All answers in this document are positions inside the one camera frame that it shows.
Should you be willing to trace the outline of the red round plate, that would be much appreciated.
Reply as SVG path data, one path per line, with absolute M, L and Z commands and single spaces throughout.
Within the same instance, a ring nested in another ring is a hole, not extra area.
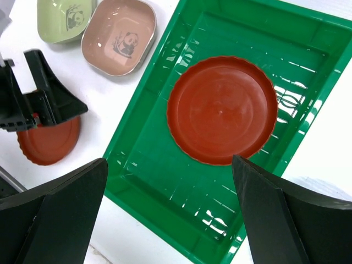
M 80 136 L 81 117 L 56 126 L 33 128 L 17 132 L 19 147 L 34 164 L 49 166 L 70 154 Z
M 269 140 L 278 116 L 275 89 L 253 63 L 219 56 L 202 60 L 174 84 L 167 123 L 178 147 L 191 158 L 227 166 L 249 158 Z

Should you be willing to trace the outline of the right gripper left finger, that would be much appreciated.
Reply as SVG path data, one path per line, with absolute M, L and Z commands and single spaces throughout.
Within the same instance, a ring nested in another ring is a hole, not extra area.
M 98 158 L 26 189 L 1 169 L 1 263 L 83 263 L 107 175 Z

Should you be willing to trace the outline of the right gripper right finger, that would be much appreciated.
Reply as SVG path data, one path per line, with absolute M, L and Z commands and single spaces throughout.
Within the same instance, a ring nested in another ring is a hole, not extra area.
M 351 263 L 351 202 L 232 160 L 254 263 Z

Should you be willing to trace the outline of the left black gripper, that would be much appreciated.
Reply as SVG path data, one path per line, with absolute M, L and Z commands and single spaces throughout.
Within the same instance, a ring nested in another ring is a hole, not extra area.
M 6 59 L 1 66 L 1 129 L 11 133 L 37 127 L 52 127 L 88 111 L 83 101 L 74 96 L 55 76 L 43 53 L 32 49 L 24 53 L 36 90 L 21 93 L 12 71 L 14 62 Z

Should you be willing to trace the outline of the green square panda plate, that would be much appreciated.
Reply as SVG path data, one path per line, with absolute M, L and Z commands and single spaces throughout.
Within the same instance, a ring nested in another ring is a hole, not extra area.
M 37 32 L 49 44 L 81 39 L 97 6 L 92 0 L 37 1 Z

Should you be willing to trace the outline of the pink square panda plate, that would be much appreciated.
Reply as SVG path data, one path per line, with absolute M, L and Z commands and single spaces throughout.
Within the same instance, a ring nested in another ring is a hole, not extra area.
M 110 76 L 124 76 L 143 63 L 156 37 L 154 9 L 143 1 L 102 1 L 81 40 L 85 60 Z

